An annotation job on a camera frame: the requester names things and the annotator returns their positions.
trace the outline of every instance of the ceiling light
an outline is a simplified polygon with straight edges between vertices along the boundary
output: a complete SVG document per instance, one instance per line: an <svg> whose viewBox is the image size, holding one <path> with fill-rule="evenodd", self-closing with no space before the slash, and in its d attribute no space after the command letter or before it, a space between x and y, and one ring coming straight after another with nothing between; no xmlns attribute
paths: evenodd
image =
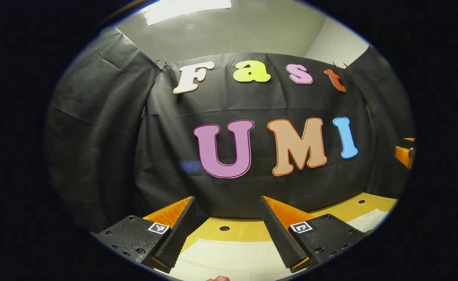
<svg viewBox="0 0 458 281"><path fill-rule="evenodd" d="M230 9L231 0L160 0L141 10L147 25L197 11Z"/></svg>

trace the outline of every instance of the ceiling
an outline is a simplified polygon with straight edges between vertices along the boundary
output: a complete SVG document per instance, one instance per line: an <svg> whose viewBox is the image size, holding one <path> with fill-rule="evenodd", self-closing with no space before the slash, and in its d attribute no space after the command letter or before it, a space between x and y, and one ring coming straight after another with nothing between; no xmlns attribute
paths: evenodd
<svg viewBox="0 0 458 281"><path fill-rule="evenodd" d="M143 12L117 25L152 60L169 64L220 53L304 57L325 21L294 0L231 0L231 9L199 11L148 26Z"/></svg>

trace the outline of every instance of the black cloth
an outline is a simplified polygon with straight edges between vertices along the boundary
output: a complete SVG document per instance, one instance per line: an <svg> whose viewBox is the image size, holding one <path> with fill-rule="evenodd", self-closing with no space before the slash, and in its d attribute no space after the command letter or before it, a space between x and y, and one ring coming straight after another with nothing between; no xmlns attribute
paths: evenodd
<svg viewBox="0 0 458 281"><path fill-rule="evenodd" d="M369 64L377 60L376 56L365 59L368 62L361 58L348 69L341 69L290 55L232 53L178 62L158 72L134 43L116 28L109 28L67 69L49 106L46 151L52 185L75 222L94 232L126 215L147 215L188 196L197 198L201 222L208 216L259 218L261 195L310 211L360 192L388 197L400 194L402 178L379 175L376 165L386 162L379 158L390 154L390 167L401 169L403 165L394 157L393 139L413 135L397 129L387 140L378 130L384 126L402 128L407 119L391 119L400 112L382 116L385 104L370 100L377 101L384 95L382 91L388 91L389 96L404 93L402 88L390 88L390 83L384 88L370 84L369 79L376 79L370 77L371 72L378 73L381 66ZM236 81L235 64L244 60L263 62L272 78L268 82ZM202 82L195 80L197 90L172 93L179 82L180 67L207 61L214 62L215 68L207 70ZM289 78L287 64L302 64L314 82L296 84ZM347 92L334 87L324 73L326 69L340 76ZM288 119L302 135L311 117L323 121L327 163L300 170L290 157L294 171L274 176L277 152L268 122ZM332 123L337 117L350 119L359 149L353 158L340 156L343 146ZM218 158L232 164L236 152L227 124L240 119L254 122L249 133L249 170L238 178L216 178L199 169L193 129L218 125ZM187 164L195 168L187 169ZM389 187L385 186L387 181L391 181Z"/></svg>

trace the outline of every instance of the white wall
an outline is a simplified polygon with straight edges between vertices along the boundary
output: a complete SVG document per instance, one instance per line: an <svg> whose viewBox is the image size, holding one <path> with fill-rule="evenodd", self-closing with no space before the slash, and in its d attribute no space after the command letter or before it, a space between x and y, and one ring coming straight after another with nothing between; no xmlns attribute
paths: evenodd
<svg viewBox="0 0 458 281"><path fill-rule="evenodd" d="M316 59L345 68L368 49L369 43L345 25L333 18L326 17L324 25L305 54L309 59Z"/></svg>

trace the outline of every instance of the table surface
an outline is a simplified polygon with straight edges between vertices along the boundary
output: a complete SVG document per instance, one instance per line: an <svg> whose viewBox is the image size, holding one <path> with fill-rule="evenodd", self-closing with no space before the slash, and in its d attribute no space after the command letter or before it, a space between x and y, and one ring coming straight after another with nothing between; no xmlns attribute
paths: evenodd
<svg viewBox="0 0 458 281"><path fill-rule="evenodd" d="M344 222L349 222L375 209L389 212L396 203L396 199L363 192L327 208L308 213L314 217L320 217L321 215L330 213ZM229 230L221 231L220 228L222 226L228 226ZM207 219L188 236L181 253L197 242L198 239L232 242L272 241L261 219L218 219L215 217Z"/></svg>

